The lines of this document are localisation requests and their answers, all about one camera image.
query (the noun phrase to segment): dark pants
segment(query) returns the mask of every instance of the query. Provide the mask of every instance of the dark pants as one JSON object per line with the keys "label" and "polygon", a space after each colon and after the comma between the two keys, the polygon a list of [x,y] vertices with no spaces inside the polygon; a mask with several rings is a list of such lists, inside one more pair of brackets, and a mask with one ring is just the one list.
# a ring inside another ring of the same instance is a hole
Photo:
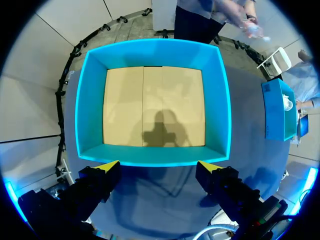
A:
{"label": "dark pants", "polygon": [[207,19],[177,6],[175,10],[174,38],[209,44],[224,24]]}

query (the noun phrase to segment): white chair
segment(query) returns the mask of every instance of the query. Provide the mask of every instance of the white chair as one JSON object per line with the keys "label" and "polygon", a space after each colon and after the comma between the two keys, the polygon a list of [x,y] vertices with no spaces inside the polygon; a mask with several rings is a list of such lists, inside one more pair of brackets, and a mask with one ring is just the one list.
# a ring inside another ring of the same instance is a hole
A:
{"label": "white chair", "polygon": [[[284,69],[281,69],[276,60],[275,60],[275,54],[277,53],[280,53],[281,57],[283,58],[284,60],[284,63],[286,64],[285,68]],[[265,63],[270,60],[271,64],[273,65],[274,69],[275,69],[275,73],[273,74],[270,74],[267,70],[267,68],[265,67]],[[286,53],[286,51],[282,48],[282,47],[279,47],[274,53],[271,54],[271,56],[269,56],[266,60],[264,60],[259,66],[256,67],[256,69],[260,68],[260,67],[263,67],[266,71],[266,73],[270,76],[273,76],[273,77],[276,77],[278,75],[280,75],[282,72],[285,72],[287,71],[288,69],[290,69],[292,67],[292,63]]]}

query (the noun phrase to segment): table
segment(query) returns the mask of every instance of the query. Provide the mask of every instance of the table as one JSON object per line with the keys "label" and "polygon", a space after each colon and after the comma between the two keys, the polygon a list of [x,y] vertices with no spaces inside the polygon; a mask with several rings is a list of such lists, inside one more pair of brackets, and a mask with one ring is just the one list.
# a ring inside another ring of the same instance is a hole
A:
{"label": "table", "polygon": [[[232,140],[228,161],[239,177],[266,199],[278,188],[285,171],[290,141],[265,139],[265,80],[241,69],[225,67],[231,100]],[[86,166],[100,162],[78,158],[75,141],[75,103],[80,71],[71,75],[65,100],[65,143],[73,179]],[[95,227],[123,238],[180,239],[207,226],[220,209],[198,184],[196,166],[121,166],[122,179],[106,203],[91,215]]]}

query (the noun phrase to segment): blue box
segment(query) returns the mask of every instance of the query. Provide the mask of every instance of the blue box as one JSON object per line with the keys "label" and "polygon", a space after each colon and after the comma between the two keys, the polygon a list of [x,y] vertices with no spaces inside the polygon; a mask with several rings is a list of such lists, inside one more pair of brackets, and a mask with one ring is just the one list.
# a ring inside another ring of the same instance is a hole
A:
{"label": "blue box", "polygon": [[[202,71],[205,146],[140,147],[103,144],[103,104],[109,69],[168,66]],[[78,156],[102,163],[174,167],[229,159],[231,106],[224,63],[216,46],[176,39],[141,39],[102,46],[87,52],[75,104]]]}
{"label": "blue box", "polygon": [[[297,134],[297,108],[294,91],[279,78],[262,83],[265,108],[265,138],[287,141]],[[293,103],[289,111],[284,109],[282,94]]]}

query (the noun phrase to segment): gray floor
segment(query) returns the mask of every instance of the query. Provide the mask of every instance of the gray floor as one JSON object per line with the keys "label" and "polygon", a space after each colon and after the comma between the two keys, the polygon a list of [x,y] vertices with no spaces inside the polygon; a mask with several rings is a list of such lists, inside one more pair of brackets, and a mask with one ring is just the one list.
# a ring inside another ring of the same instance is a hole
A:
{"label": "gray floor", "polygon": [[[114,23],[110,31],[102,31],[88,42],[87,47],[82,48],[82,55],[73,60],[70,70],[80,70],[84,63],[86,52],[104,45],[118,43],[135,39],[156,39],[162,36],[153,30],[152,13],[148,16],[135,16],[128,18],[128,23]],[[212,45],[218,46],[224,61],[224,64],[233,68],[248,71],[254,75],[264,78],[262,72],[256,69],[256,63],[246,54],[245,50],[236,49],[234,45],[228,41],[222,41],[216,45],[213,41]]]}

